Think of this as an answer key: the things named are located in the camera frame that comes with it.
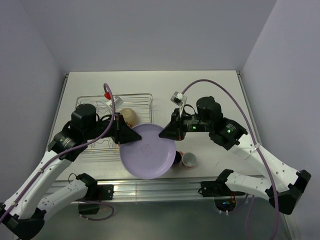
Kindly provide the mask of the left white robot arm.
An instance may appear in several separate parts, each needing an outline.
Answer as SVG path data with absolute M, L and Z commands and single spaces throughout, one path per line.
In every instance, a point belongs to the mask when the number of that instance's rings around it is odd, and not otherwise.
M 92 104 L 80 104 L 62 131 L 48 145 L 42 160 L 25 183 L 0 205 L 0 222 L 20 240 L 31 240 L 53 214 L 78 200 L 98 196 L 98 182 L 86 173 L 57 192 L 46 192 L 57 177 L 73 163 L 88 145 L 112 138 L 116 144 L 141 140 L 119 113 L 98 117 Z

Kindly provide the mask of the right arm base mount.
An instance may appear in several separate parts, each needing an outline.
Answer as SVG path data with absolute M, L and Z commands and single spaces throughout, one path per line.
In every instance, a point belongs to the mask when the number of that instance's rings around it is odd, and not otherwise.
M 219 214 L 226 215 L 236 210 L 237 197 L 244 196 L 244 201 L 248 198 L 244 192 L 231 191 L 217 180 L 202 181 L 197 192 L 203 198 L 213 198 L 215 208 L 218 210 Z

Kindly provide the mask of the white bowl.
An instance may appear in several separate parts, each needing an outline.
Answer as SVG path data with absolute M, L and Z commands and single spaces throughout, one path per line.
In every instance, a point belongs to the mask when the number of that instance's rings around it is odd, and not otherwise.
M 123 108 L 120 110 L 120 114 L 123 116 L 125 123 L 129 127 L 134 127 L 139 124 L 139 119 L 136 112 L 131 108 Z

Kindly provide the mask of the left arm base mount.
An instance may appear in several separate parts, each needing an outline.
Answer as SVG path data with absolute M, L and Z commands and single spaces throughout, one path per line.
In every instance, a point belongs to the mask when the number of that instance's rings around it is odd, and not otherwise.
M 78 203 L 78 213 L 80 215 L 96 215 L 100 210 L 99 203 L 110 201 L 113 199 L 114 185 L 113 184 L 98 184 L 88 189 L 87 194 L 80 198 L 81 200 L 91 201 L 94 203 Z

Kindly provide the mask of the pink mug white inside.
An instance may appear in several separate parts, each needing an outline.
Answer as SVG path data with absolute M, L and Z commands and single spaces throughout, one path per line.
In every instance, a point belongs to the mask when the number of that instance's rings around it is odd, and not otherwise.
M 187 168 L 192 168 L 197 164 L 196 156 L 191 152 L 183 153 L 182 151 L 178 152 L 181 156 L 181 164 Z

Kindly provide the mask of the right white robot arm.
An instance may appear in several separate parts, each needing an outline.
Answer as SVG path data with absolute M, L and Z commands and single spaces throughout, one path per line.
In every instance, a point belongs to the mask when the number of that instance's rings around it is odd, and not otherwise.
M 186 133 L 208 133 L 216 145 L 242 158 L 262 174 L 258 178 L 225 169 L 216 180 L 201 185 L 202 196 L 249 194 L 267 200 L 282 214 L 292 214 L 311 179 L 308 171 L 288 166 L 255 142 L 243 126 L 224 117 L 221 105 L 212 96 L 198 99 L 193 114 L 185 111 L 187 97 L 182 93 L 175 92 L 170 100 L 177 108 L 159 137 L 182 141 Z

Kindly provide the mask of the purple plate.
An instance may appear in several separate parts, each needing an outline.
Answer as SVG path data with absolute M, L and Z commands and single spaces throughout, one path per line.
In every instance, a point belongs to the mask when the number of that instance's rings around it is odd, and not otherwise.
M 155 179 L 172 167 L 176 144 L 174 140 L 159 137 L 163 129 L 153 123 L 136 125 L 133 130 L 141 136 L 141 140 L 119 146 L 121 162 L 134 177 Z

